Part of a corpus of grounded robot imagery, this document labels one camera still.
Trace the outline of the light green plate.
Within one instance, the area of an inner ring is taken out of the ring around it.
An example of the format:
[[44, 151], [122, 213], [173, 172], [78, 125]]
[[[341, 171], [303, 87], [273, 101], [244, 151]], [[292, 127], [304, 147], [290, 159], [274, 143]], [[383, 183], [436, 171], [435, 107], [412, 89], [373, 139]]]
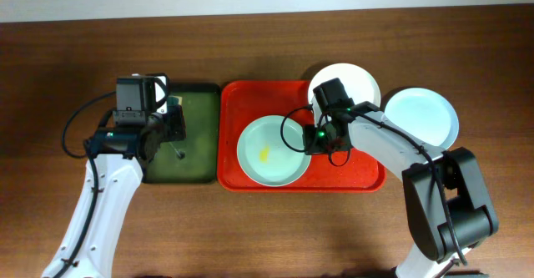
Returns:
[[237, 143], [240, 168], [254, 182], [267, 187], [294, 183], [310, 166], [302, 152], [304, 130], [280, 115], [260, 117], [246, 126]]

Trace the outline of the light blue plate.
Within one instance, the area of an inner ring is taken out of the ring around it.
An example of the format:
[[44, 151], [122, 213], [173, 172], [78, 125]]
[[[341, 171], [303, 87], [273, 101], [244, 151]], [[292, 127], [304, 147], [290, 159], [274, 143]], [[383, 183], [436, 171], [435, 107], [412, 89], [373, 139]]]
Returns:
[[385, 104], [385, 116], [418, 139], [449, 149], [460, 130], [457, 113], [439, 93], [427, 88], [406, 88]]

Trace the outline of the yellow green scrub sponge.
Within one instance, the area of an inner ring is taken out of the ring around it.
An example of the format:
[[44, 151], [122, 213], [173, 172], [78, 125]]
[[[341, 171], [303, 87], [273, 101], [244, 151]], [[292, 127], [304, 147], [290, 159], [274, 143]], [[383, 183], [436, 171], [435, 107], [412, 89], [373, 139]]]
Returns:
[[167, 97], [167, 105], [168, 105], [169, 108], [171, 106], [182, 106], [183, 105], [183, 97], [182, 96], [169, 95]]

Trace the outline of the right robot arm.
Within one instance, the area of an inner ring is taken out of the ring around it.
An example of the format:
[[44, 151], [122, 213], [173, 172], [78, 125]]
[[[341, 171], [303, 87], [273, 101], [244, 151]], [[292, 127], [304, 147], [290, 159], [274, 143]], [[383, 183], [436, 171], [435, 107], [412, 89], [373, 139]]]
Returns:
[[312, 103], [314, 123], [305, 127], [307, 153], [357, 149], [402, 182], [414, 241], [391, 277], [443, 277], [466, 254], [493, 236], [499, 220], [475, 155], [418, 139], [369, 102]]

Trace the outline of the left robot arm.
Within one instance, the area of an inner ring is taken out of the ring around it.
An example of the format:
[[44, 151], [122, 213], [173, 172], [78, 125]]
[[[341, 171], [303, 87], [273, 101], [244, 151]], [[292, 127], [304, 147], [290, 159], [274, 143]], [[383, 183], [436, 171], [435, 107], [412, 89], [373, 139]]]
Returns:
[[185, 138], [182, 107], [154, 112], [142, 125], [100, 123], [83, 142], [87, 163], [81, 195], [43, 277], [110, 277], [128, 206], [162, 143]]

